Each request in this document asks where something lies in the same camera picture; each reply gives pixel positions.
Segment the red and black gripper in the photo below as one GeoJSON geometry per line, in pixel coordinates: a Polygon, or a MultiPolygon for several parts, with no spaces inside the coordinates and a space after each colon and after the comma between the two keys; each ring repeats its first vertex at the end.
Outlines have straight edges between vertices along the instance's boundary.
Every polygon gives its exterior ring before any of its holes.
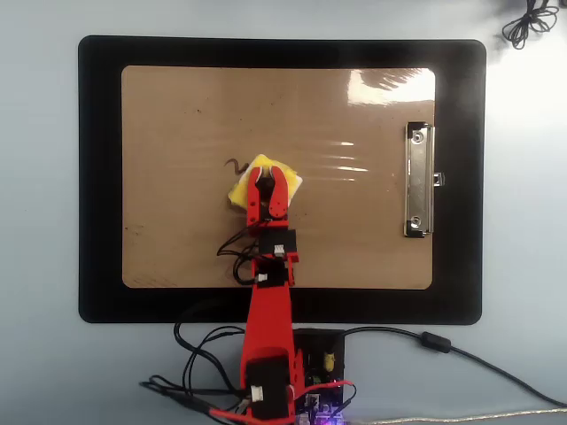
{"type": "Polygon", "coordinates": [[[264,168],[252,169],[247,183],[247,226],[250,229],[287,228],[289,189],[284,171],[272,166],[269,174],[274,184],[266,186],[264,168]]]}

